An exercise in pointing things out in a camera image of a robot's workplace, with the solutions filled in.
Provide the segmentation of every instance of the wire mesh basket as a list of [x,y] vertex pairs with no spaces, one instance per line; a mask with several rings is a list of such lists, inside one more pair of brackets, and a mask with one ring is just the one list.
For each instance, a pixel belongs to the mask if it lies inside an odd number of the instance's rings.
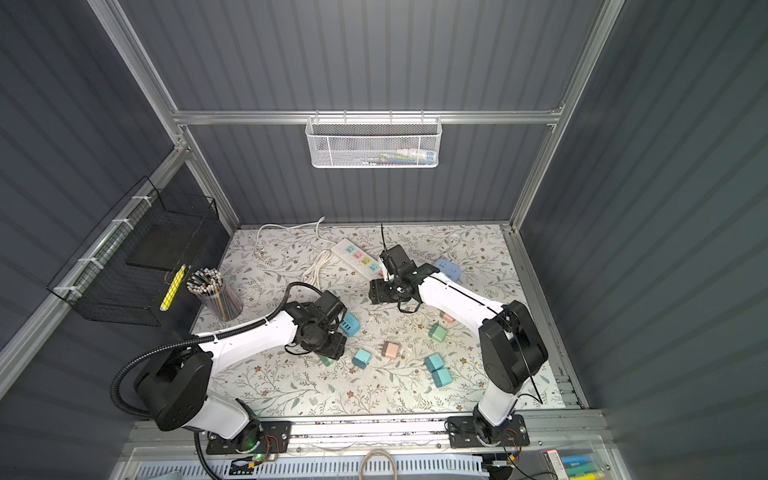
[[[201,195],[153,189],[125,218],[117,223],[92,257],[73,257],[79,266],[74,280],[62,285],[62,270],[48,284],[48,290],[69,303],[74,311],[88,320],[134,325],[160,326],[161,315],[168,315],[161,304],[172,284],[179,277],[193,272],[203,252],[215,248],[218,212],[214,199]],[[141,264],[134,260],[137,249],[154,245],[152,235],[160,238],[174,235],[177,247],[153,254],[162,265]],[[191,295],[186,289],[174,289],[176,294]],[[170,302],[173,315],[189,302]]]
[[306,122],[312,165],[318,168],[434,168],[440,119],[422,123]]

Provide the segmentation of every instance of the black cable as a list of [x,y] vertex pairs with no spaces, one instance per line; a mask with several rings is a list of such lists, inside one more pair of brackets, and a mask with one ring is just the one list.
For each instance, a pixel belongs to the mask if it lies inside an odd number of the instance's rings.
[[515,468],[517,469],[518,472],[522,473],[524,477],[529,478],[531,480],[536,480],[536,477],[538,477],[540,475],[552,475],[552,478],[554,478],[554,480],[558,480],[558,474],[556,474],[554,472],[550,472],[549,470],[545,470],[543,472],[534,473],[533,475],[529,475],[529,474],[523,472],[518,465],[515,465]]
[[142,353],[141,355],[132,359],[130,362],[126,363],[125,366],[123,366],[123,368],[121,368],[112,379],[112,384],[110,384],[109,386],[109,398],[112,400],[112,403],[114,403],[114,406],[116,406],[122,412],[126,412],[129,415],[135,415],[143,419],[150,418],[150,413],[147,410],[139,409],[137,407],[134,407],[128,404],[127,402],[125,402],[125,400],[123,400],[123,397],[120,395],[120,384],[123,382],[123,379],[128,374],[128,372],[130,372],[136,365],[138,365],[139,363],[142,363],[144,360],[149,359],[151,356],[157,355],[158,353],[163,352],[165,350],[194,346],[194,345],[199,345],[201,343],[208,343],[208,342],[212,342],[215,338],[226,339],[231,336],[240,335],[241,333],[247,332],[248,330],[252,330],[266,324],[267,321],[275,318],[277,314],[285,307],[286,302],[288,301],[288,297],[290,296],[290,291],[295,286],[303,286],[310,290],[315,291],[319,295],[323,294],[323,292],[318,290],[317,287],[315,287],[314,285],[309,285],[308,283],[304,283],[304,282],[292,282],[292,283],[289,283],[288,286],[286,286],[286,292],[283,295],[283,299],[280,301],[280,304],[277,306],[277,308],[272,313],[267,315],[266,318],[261,319],[258,322],[249,323],[248,325],[241,326],[240,328],[236,328],[228,332],[223,332],[219,335],[216,335],[216,337],[214,337],[213,335],[198,336],[193,339],[186,339],[186,340],[181,340],[175,343],[168,343],[167,345],[163,345],[163,346],[158,346],[156,349],[152,349],[148,352]]
[[445,420],[443,427],[448,433],[468,433],[470,435],[475,433],[475,430],[473,428],[462,427],[461,425],[451,422],[450,420]]
[[518,395],[518,398],[522,396],[529,396],[532,399],[538,400],[539,405],[544,405],[544,400],[541,399],[541,393],[538,392],[538,387],[536,386],[536,382],[533,381],[533,373],[531,373],[531,368],[528,366],[528,361],[525,359],[525,355],[523,354],[523,347],[520,345],[520,339],[518,339],[517,335],[512,335],[515,338],[515,342],[518,344],[518,348],[520,349],[520,357],[523,359],[523,363],[525,364],[525,369],[528,370],[528,378],[531,379],[531,385],[533,385],[533,390],[536,392],[536,395],[538,398],[534,397],[530,393],[522,393]]
[[290,350],[288,350],[288,345],[283,345],[283,349],[285,349],[286,353],[290,353],[291,355],[295,355],[295,356],[309,355],[310,353],[312,353],[312,350],[307,350],[306,352],[301,352],[301,353],[291,352]]
[[216,473],[210,469],[210,466],[208,466],[208,462],[205,461],[205,457],[203,457],[203,449],[200,447],[200,433],[196,432],[194,435],[194,452],[197,453],[197,460],[200,461],[200,465],[203,467],[203,470],[208,474],[209,477],[211,477],[213,480],[223,480],[219,475],[216,475]]

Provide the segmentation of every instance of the corrugated metal wall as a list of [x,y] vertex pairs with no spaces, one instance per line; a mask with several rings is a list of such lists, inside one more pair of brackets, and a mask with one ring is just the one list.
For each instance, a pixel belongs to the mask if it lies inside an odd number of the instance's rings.
[[[208,111],[556,108],[600,4],[122,2],[178,107]],[[376,172],[313,169],[298,127],[192,131],[248,224],[507,220],[545,127],[448,126],[435,170]]]
[[0,2],[0,345],[172,144],[88,5]]
[[[0,2],[0,345],[171,148],[86,2]],[[174,187],[199,192],[185,167]],[[110,381],[174,327],[67,315],[0,401],[0,476],[107,478],[134,423],[111,404]]]
[[638,478],[765,476],[767,18],[628,2],[522,229]]
[[122,2],[182,110],[557,107],[600,2]]
[[303,127],[191,127],[243,223],[508,220],[546,129],[446,126],[437,168],[331,170]]

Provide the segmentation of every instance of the floor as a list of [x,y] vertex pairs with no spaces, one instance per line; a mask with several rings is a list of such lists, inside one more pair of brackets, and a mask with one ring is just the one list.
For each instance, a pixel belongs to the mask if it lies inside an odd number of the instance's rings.
[[[372,257],[382,249],[378,227],[319,231],[322,237],[334,241],[349,238]],[[526,303],[499,225],[387,227],[385,232],[388,245],[400,243],[419,265],[447,255],[447,240],[452,233],[458,233],[462,241],[452,249],[455,262],[462,268],[458,282],[493,300]],[[259,258],[256,238],[256,230],[238,230],[221,266],[244,302],[240,322],[270,312],[282,297],[286,283],[298,280],[318,253],[333,245],[317,240],[313,228],[264,229],[259,244],[266,253]],[[483,372],[478,340],[461,323],[446,323],[439,319],[439,311],[429,306],[406,315],[393,304],[372,305],[367,280],[335,257],[323,270],[320,288],[333,291],[361,325],[360,332],[348,339],[338,362],[325,366],[315,354],[290,356],[282,348],[275,348],[216,375],[211,388],[244,400],[257,415],[270,417],[457,412],[475,407],[488,378]],[[316,296],[305,289],[294,292],[295,300]],[[443,343],[427,336],[429,327],[438,321],[448,330]],[[203,310],[193,331],[225,326],[229,325]],[[398,358],[382,357],[385,340],[402,346]],[[373,354],[365,369],[352,364],[352,357],[361,348]],[[442,388],[435,386],[424,366],[424,358],[435,352],[445,360],[453,378]],[[523,397],[518,409],[564,407],[548,362],[535,381],[543,404]],[[534,393],[530,381],[521,392]]]

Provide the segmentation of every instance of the power strip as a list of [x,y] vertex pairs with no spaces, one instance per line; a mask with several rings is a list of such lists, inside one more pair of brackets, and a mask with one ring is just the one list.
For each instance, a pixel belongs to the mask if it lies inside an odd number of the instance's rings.
[[384,278],[384,272],[379,262],[375,261],[373,257],[364,250],[361,250],[357,245],[350,242],[349,239],[341,240],[331,247],[331,251],[368,280]]

